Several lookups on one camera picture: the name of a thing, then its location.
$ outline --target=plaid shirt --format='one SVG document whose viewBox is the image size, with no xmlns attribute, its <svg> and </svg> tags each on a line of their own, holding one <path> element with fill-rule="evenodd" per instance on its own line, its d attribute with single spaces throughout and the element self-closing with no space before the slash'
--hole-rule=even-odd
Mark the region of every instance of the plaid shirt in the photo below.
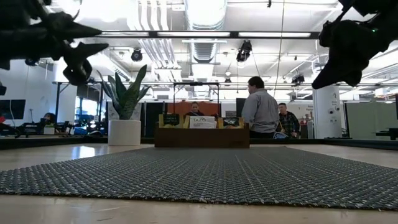
<svg viewBox="0 0 398 224">
<path fill-rule="evenodd" d="M 299 133 L 300 123 L 292 112 L 287 112 L 287 114 L 279 113 L 279 121 L 280 124 L 278 125 L 277 131 L 282 131 L 282 128 L 280 128 L 280 125 L 282 125 L 285 134 L 289 137 L 292 136 L 292 132 Z"/>
</svg>

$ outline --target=orange wall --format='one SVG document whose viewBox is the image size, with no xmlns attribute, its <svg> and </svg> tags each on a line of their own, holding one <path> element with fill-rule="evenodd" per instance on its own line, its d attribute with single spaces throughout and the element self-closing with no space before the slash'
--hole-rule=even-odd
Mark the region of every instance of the orange wall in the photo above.
<svg viewBox="0 0 398 224">
<path fill-rule="evenodd" d="M 180 115 L 185 115 L 188 112 L 191 112 L 191 103 L 192 102 L 179 102 L 175 103 L 175 113 Z M 207 102 L 198 102 L 199 111 L 204 113 L 205 116 L 210 116 L 213 114 L 218 114 L 217 104 L 216 103 L 207 103 Z M 173 103 L 167 103 L 167 112 L 174 113 Z"/>
</svg>

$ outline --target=gray woven rug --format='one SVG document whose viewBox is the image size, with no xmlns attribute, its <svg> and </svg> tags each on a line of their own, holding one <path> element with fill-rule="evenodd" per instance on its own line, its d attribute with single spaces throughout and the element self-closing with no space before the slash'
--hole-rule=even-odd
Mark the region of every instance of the gray woven rug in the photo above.
<svg viewBox="0 0 398 224">
<path fill-rule="evenodd" d="M 287 147 L 148 148 L 2 171 L 0 194 L 398 210 L 398 169 Z"/>
</svg>

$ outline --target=gray shirt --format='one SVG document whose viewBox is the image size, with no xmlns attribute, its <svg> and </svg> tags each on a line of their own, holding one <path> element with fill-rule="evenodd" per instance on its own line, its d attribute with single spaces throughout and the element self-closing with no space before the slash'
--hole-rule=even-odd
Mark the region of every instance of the gray shirt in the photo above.
<svg viewBox="0 0 398 224">
<path fill-rule="evenodd" d="M 244 102 L 242 117 L 251 131 L 273 133 L 279 123 L 278 103 L 267 90 L 258 89 Z"/>
</svg>

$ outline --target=potted plant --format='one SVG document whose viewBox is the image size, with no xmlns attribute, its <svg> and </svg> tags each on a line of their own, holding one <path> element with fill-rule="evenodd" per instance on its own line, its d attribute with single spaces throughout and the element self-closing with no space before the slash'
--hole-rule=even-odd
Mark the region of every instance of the potted plant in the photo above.
<svg viewBox="0 0 398 224">
<path fill-rule="evenodd" d="M 108 144 L 110 146 L 138 146 L 141 143 L 141 121 L 131 120 L 139 100 L 145 96 L 150 86 L 141 89 L 141 81 L 147 72 L 147 65 L 143 66 L 136 81 L 126 88 L 119 75 L 115 78 L 108 76 L 110 84 L 104 81 L 99 73 L 105 93 L 112 99 L 114 109 L 119 120 L 110 120 L 108 124 Z"/>
<path fill-rule="evenodd" d="M 47 124 L 44 126 L 43 134 L 55 134 L 54 124 Z"/>
</svg>

